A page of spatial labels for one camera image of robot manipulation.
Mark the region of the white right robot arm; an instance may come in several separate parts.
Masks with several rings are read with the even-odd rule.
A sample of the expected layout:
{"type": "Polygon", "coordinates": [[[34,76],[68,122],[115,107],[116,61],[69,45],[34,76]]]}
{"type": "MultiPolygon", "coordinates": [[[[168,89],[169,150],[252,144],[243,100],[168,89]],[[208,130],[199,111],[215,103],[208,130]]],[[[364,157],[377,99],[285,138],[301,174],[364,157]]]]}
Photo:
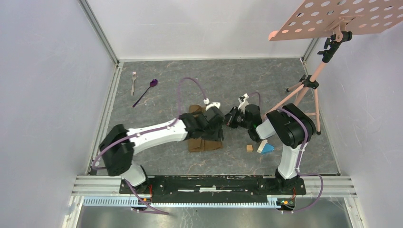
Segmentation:
{"type": "Polygon", "coordinates": [[[317,132],[314,122],[293,103],[260,116],[260,107],[248,104],[243,109],[233,107],[225,115],[230,128],[245,128],[251,140],[261,142],[277,135],[283,143],[280,165],[275,172],[277,192],[286,194],[300,178],[300,160],[312,135],[317,132]]]}

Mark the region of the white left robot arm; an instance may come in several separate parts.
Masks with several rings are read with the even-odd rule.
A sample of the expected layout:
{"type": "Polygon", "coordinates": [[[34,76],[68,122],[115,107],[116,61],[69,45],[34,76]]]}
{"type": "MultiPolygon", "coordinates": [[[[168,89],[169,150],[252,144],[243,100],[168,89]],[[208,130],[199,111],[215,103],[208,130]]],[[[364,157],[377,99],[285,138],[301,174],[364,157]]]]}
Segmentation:
{"type": "Polygon", "coordinates": [[[104,162],[108,176],[120,176],[129,181],[137,193],[149,189],[149,180],[141,165],[133,157],[149,148],[165,143],[189,139],[223,140],[224,114],[212,106],[200,114],[183,113],[168,122],[126,129],[123,124],[114,126],[99,145],[98,159],[104,162]]]}

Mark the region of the brown cloth napkin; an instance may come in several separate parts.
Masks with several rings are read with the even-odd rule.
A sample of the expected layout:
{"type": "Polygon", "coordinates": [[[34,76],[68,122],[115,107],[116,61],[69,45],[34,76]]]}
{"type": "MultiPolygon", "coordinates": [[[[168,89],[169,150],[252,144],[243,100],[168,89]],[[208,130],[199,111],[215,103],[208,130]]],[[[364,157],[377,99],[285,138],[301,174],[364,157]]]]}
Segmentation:
{"type": "MultiPolygon", "coordinates": [[[[198,114],[205,112],[205,107],[200,105],[190,105],[189,112],[195,117],[198,114]]],[[[205,139],[189,139],[188,140],[188,150],[189,152],[205,152],[223,149],[223,143],[221,141],[208,141],[205,139]]]]}

